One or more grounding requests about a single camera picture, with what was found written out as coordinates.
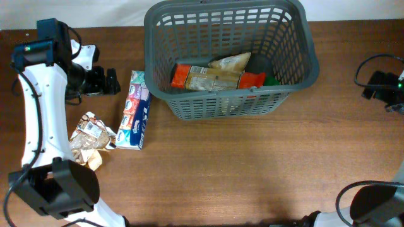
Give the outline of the brown cookie snack bag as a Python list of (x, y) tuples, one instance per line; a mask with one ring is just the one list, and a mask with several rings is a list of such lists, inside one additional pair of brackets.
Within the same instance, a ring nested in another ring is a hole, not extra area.
[(93, 171), (97, 170), (103, 163), (100, 152), (116, 149), (116, 136), (94, 113), (85, 113), (69, 140), (73, 159)]

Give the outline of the multicolour tissue multipack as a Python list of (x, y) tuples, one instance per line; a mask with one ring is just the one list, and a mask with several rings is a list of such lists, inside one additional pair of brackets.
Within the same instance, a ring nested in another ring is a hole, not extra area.
[(150, 110), (151, 94), (146, 87), (145, 72), (132, 71), (123, 116), (116, 136), (116, 146), (141, 150)]

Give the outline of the red spaghetti pasta packet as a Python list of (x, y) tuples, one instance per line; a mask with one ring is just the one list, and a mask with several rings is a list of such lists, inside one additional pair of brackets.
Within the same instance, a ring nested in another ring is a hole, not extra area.
[(209, 67), (178, 64), (175, 67), (171, 87), (193, 91), (228, 91), (260, 88), (266, 73), (224, 71)]

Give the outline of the green lid spice jar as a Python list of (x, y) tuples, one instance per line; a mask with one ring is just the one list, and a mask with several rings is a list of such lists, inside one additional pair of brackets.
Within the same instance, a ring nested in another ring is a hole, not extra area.
[(280, 82), (273, 76), (267, 76), (263, 83), (263, 86), (278, 86)]

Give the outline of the grey plastic shopping basket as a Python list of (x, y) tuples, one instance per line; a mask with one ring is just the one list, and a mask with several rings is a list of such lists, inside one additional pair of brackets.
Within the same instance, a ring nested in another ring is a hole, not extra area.
[[(319, 63), (306, 12), (297, 0), (162, 1), (145, 15), (145, 82), (182, 120), (274, 111), (289, 94), (317, 80)], [(178, 64), (209, 62), (248, 52), (249, 73), (276, 86), (192, 91), (171, 86)]]

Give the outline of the beige paper food bag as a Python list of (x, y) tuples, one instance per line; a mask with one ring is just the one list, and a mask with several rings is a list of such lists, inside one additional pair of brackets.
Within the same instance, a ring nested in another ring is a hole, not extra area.
[(251, 52), (225, 57), (217, 61), (211, 61), (208, 66), (213, 69), (220, 69), (224, 71), (237, 71), (242, 72), (246, 68)]

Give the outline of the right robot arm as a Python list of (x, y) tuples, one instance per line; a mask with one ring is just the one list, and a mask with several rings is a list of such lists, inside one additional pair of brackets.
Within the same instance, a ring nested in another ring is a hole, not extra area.
[[(380, 100), (387, 112), (403, 114), (403, 75), (376, 71), (368, 85), (392, 85), (398, 91), (364, 89), (362, 96)], [(340, 200), (344, 193), (361, 187), (350, 207), (342, 209)], [(294, 226), (403, 226), (403, 167), (391, 182), (361, 181), (347, 185), (339, 192), (335, 212), (315, 211)]]

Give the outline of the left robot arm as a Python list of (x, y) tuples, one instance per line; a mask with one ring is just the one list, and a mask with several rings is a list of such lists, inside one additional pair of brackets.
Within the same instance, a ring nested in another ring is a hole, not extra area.
[(11, 66), (23, 90), (26, 139), (21, 170), (8, 175), (8, 193), (69, 225), (128, 226), (101, 199), (95, 172), (76, 162), (69, 145), (66, 105), (121, 90), (116, 70), (97, 65), (97, 46), (83, 45), (71, 33), (57, 19), (39, 20), (37, 39), (14, 48)]

